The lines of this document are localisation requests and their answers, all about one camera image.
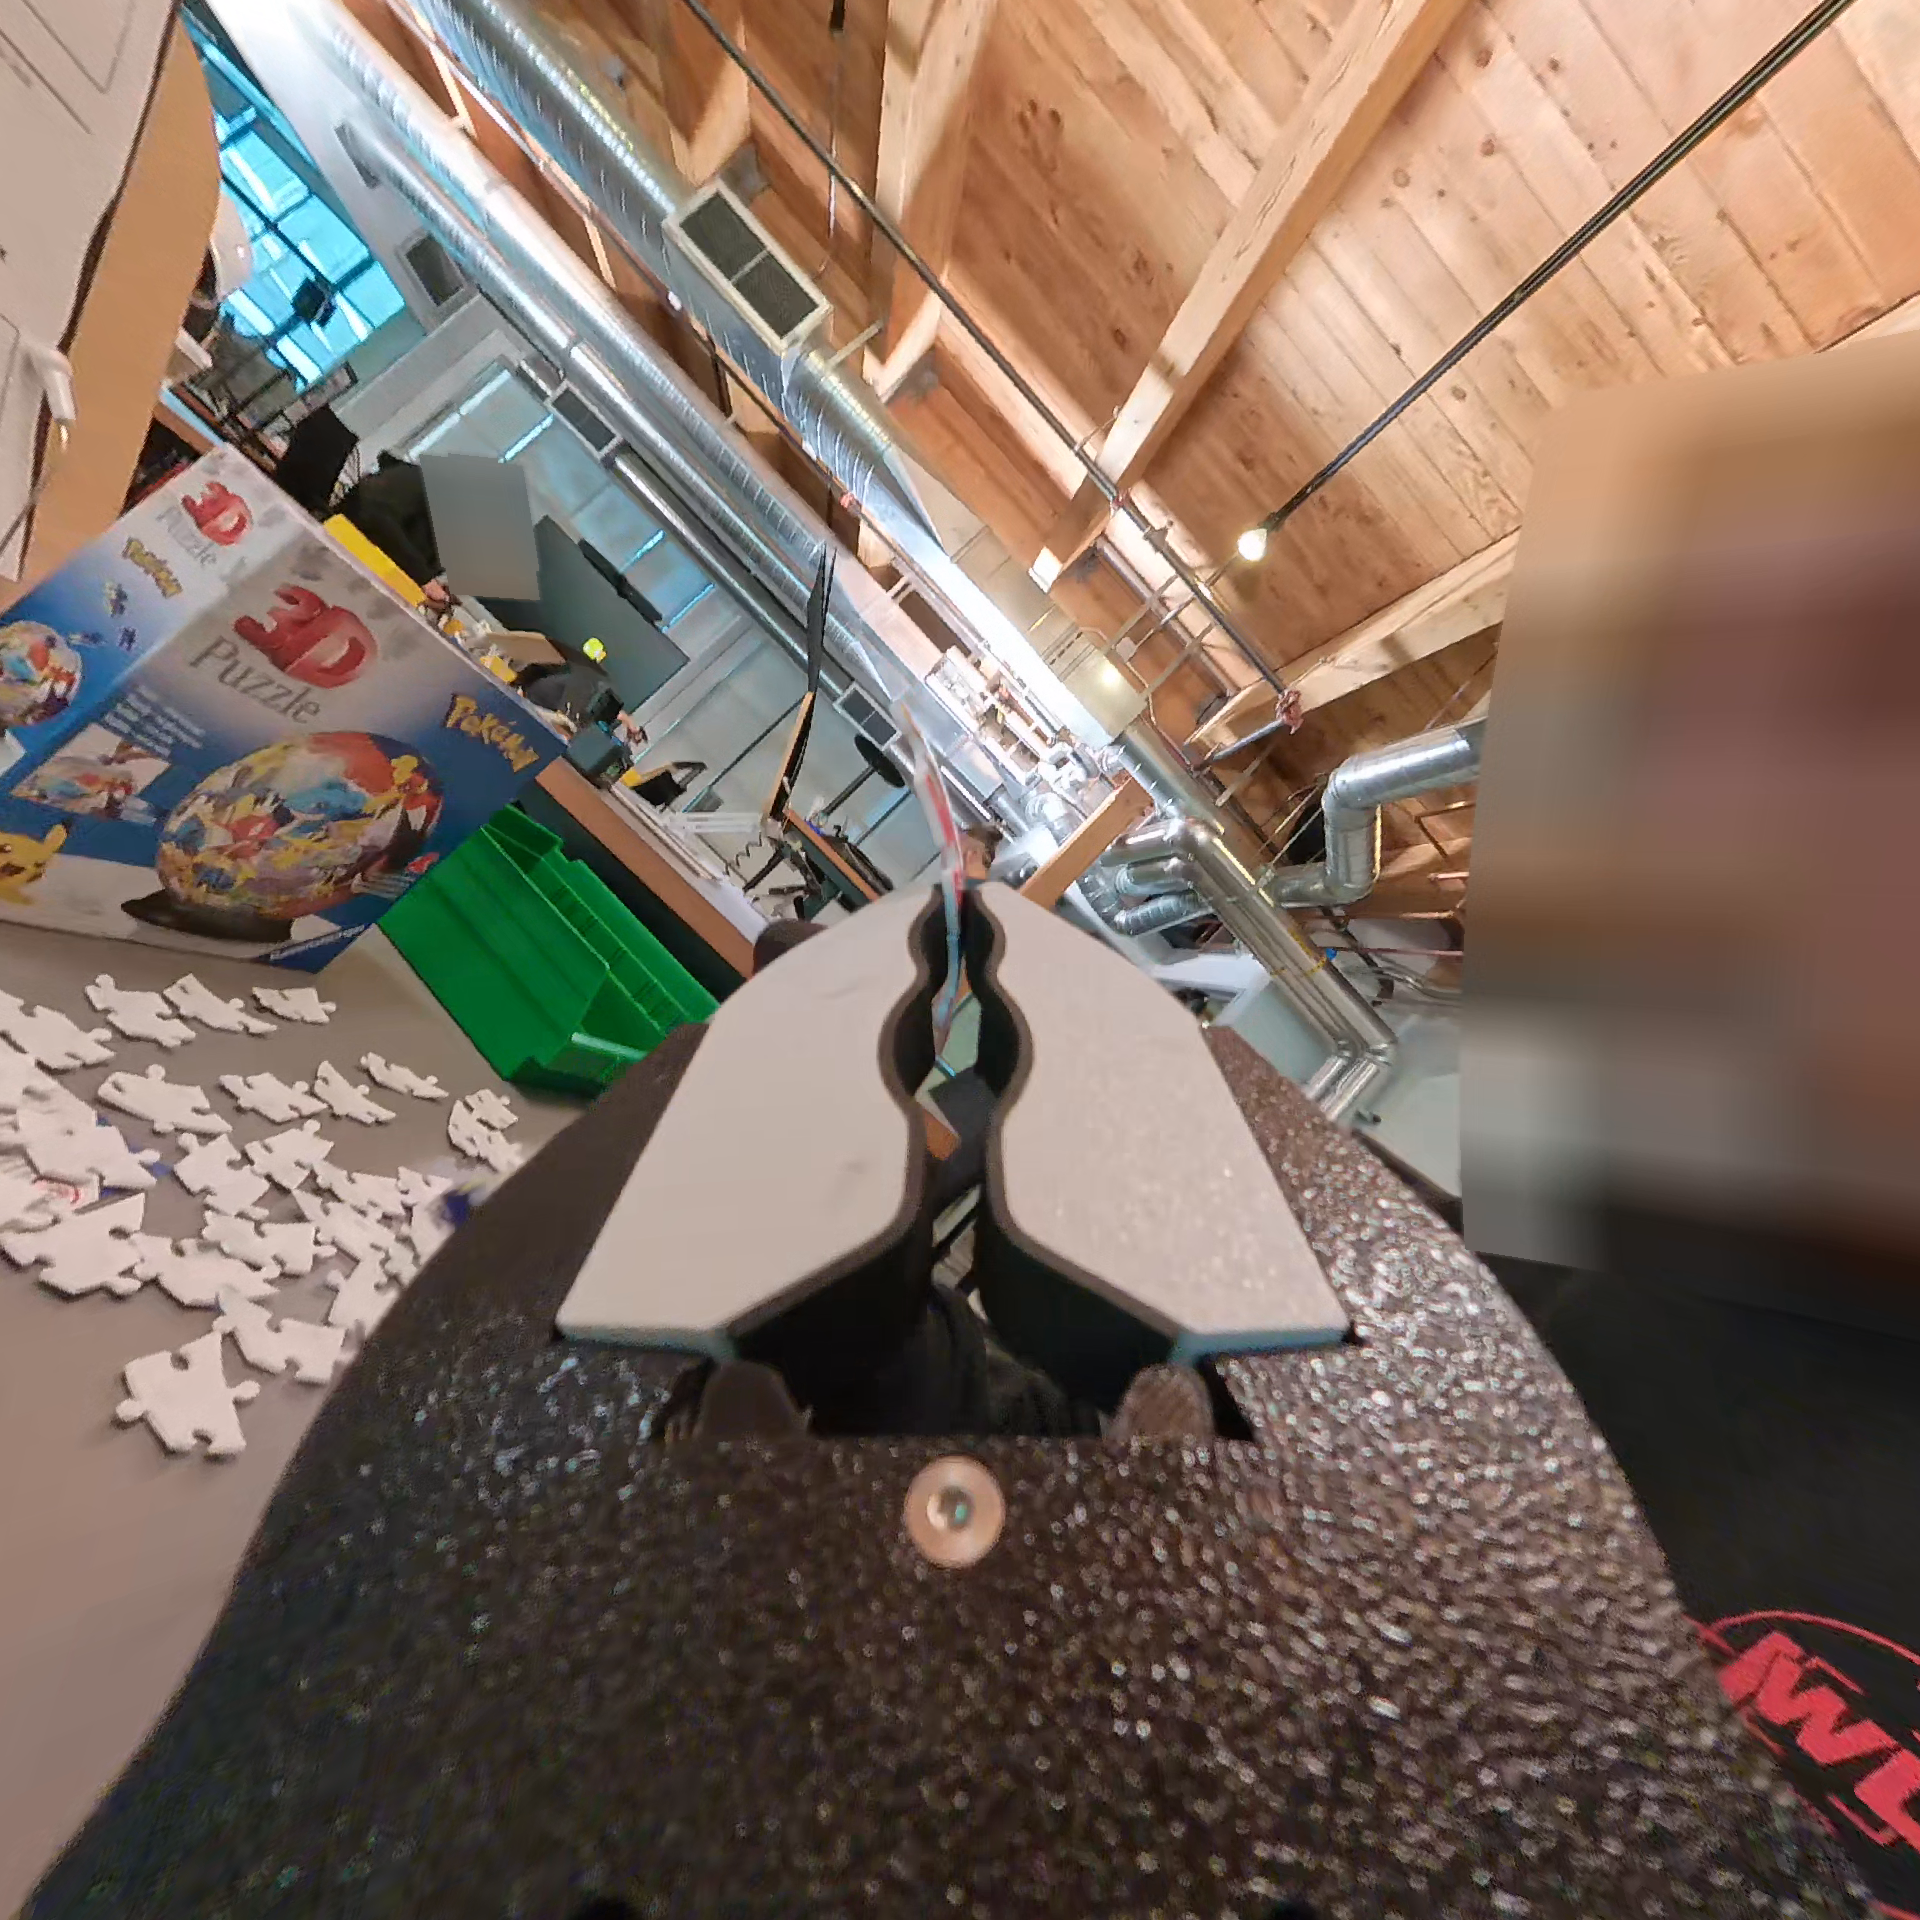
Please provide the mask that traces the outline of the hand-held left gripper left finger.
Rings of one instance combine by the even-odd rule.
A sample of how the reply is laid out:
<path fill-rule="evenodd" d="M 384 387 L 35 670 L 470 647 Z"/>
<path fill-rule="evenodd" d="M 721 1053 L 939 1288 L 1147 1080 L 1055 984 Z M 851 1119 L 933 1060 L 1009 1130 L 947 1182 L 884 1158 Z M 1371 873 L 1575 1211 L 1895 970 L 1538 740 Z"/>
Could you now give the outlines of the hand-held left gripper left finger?
<path fill-rule="evenodd" d="M 893 892 L 705 1023 L 560 1337 L 758 1361 L 800 1405 L 861 1393 L 924 1321 L 931 1147 L 918 1086 L 947 897 Z"/>

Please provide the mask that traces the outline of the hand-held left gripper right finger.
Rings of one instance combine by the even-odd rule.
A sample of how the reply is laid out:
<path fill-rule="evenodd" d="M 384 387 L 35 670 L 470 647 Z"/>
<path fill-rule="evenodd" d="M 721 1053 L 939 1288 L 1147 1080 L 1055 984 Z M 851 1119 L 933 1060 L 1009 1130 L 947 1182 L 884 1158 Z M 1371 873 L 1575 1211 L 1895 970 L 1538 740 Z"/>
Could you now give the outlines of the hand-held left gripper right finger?
<path fill-rule="evenodd" d="M 1002 883 L 968 897 L 968 974 L 984 1432 L 1258 1439 L 1229 1361 L 1339 1349 L 1353 1321 L 1202 1024 Z"/>

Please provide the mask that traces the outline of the joined puzzle pieces strip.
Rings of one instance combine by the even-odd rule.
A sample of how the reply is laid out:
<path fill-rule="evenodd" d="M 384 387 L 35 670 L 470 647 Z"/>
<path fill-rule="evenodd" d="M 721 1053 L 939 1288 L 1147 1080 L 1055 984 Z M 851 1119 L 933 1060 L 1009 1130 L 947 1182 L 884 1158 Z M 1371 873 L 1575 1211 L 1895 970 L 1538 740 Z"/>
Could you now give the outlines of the joined puzzle pieces strip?
<path fill-rule="evenodd" d="M 933 1039 L 933 1067 L 947 1077 L 957 1071 L 947 1060 L 947 1045 L 953 1035 L 953 1023 L 968 998 L 968 844 L 963 830 L 957 826 L 937 756 L 907 703 L 907 695 L 893 695 L 893 718 L 905 740 L 907 778 L 911 790 L 924 809 L 924 823 L 933 844 L 933 884 L 939 895 L 939 987 L 931 1002 L 931 1039 Z"/>

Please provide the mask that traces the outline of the pile of white puzzle pieces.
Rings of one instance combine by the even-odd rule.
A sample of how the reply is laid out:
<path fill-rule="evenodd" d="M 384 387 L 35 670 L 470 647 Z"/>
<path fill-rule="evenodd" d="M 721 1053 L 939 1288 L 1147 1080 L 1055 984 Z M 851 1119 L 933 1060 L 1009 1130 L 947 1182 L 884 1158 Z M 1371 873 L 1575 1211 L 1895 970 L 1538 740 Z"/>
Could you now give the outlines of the pile of white puzzle pieces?
<path fill-rule="evenodd" d="M 70 1303 L 157 1298 L 185 1326 L 119 1377 L 119 1426 L 246 1452 L 264 1380 L 329 1389 L 467 1211 L 518 1163 L 511 1095 L 378 1053 L 195 1083 L 205 1045 L 329 1023 L 313 991 L 219 997 L 99 974 L 84 1008 L 3 994 L 3 1270 Z"/>

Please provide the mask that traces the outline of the blue puzzle box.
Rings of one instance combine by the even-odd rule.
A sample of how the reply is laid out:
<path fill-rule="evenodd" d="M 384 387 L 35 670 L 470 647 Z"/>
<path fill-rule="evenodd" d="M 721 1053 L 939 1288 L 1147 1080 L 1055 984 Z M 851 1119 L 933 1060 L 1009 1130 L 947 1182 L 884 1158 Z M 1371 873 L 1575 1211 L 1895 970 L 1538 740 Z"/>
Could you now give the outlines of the blue puzzle box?
<path fill-rule="evenodd" d="M 325 974 L 562 756 L 217 451 L 3 612 L 3 922 Z"/>

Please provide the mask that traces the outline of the green plastic bins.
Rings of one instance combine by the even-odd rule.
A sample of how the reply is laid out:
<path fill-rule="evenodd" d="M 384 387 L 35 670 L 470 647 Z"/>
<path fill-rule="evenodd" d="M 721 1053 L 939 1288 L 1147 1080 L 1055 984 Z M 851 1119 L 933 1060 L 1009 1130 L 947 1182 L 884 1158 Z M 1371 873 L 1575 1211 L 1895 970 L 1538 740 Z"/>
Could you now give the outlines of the green plastic bins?
<path fill-rule="evenodd" d="M 601 876 L 518 808 L 422 876 L 378 931 L 486 1065 L 532 1090 L 597 1098 L 714 1011 Z"/>

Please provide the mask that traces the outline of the person's black sweater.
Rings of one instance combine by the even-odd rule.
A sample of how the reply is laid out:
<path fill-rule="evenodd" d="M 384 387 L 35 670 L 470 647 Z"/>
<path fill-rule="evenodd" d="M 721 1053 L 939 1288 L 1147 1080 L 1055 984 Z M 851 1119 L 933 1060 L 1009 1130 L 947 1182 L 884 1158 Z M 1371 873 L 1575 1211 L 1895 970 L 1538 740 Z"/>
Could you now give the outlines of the person's black sweater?
<path fill-rule="evenodd" d="M 1628 1475 L 1717 1686 L 1918 1917 L 1918 1339 L 1489 1256 Z"/>

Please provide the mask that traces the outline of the brown cardboard panel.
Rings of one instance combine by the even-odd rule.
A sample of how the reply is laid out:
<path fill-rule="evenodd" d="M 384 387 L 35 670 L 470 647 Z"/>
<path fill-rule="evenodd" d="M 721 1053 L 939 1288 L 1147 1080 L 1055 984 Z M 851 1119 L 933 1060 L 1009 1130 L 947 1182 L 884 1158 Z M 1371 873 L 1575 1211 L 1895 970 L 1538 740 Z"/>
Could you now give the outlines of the brown cardboard panel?
<path fill-rule="evenodd" d="M 79 418 L 70 444 L 50 454 L 15 583 L 3 587 L 7 603 L 121 517 L 204 273 L 219 195 L 204 67 L 185 30 L 173 27 L 70 343 Z"/>

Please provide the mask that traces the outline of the silver elbow duct pipes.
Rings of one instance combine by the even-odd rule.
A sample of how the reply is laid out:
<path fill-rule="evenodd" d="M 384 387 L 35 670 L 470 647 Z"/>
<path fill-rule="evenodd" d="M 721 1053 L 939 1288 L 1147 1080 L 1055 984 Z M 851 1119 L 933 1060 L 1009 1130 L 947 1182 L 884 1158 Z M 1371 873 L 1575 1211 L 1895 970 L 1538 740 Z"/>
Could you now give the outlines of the silver elbow duct pipes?
<path fill-rule="evenodd" d="M 1478 746 L 1476 718 L 1347 758 L 1319 793 L 1324 856 L 1258 876 L 1231 849 L 1197 772 L 1135 718 L 1114 751 L 1162 809 L 1096 858 L 1095 897 L 1069 892 L 1070 918 L 1117 949 L 1216 918 L 1327 1045 L 1305 1080 L 1308 1100 L 1330 1119 L 1357 1119 L 1399 1067 L 1399 1039 L 1363 991 L 1308 946 L 1301 916 L 1369 897 L 1381 883 L 1384 808 L 1476 785 Z"/>

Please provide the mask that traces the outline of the silver ventilation duct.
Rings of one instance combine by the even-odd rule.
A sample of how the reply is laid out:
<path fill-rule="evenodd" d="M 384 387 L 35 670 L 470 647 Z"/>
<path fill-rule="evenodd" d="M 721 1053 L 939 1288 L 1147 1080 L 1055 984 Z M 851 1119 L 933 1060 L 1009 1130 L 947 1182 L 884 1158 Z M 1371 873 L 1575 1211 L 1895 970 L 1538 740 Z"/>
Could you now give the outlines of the silver ventilation duct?
<path fill-rule="evenodd" d="M 344 4 L 296 4 L 302 30 L 353 99 L 341 147 L 417 208 L 470 277 L 539 333 L 545 355 L 594 383 L 597 406 L 621 416 L 621 433 L 758 583 L 761 597 L 800 612 L 820 558 L 834 551 L 830 647 L 845 662 L 861 658 L 858 672 L 872 686 L 928 686 L 963 734 L 1007 734 L 1035 758 L 1059 737 L 1109 747 L 1117 724 L 1069 688 L 974 578 L 969 551 L 947 542 L 875 392 L 834 353 L 834 303 L 752 207 L 724 181 L 688 185 L 634 129 L 616 91 L 581 69 L 532 8 L 422 4 L 417 12 L 455 74 L 532 142 L 603 244 L 682 303 L 724 369 L 851 504 L 905 587 L 957 636 L 961 666 L 875 587 L 830 536 L 826 517 L 776 480 L 744 431 L 637 331 L 603 277 L 382 44 Z"/>

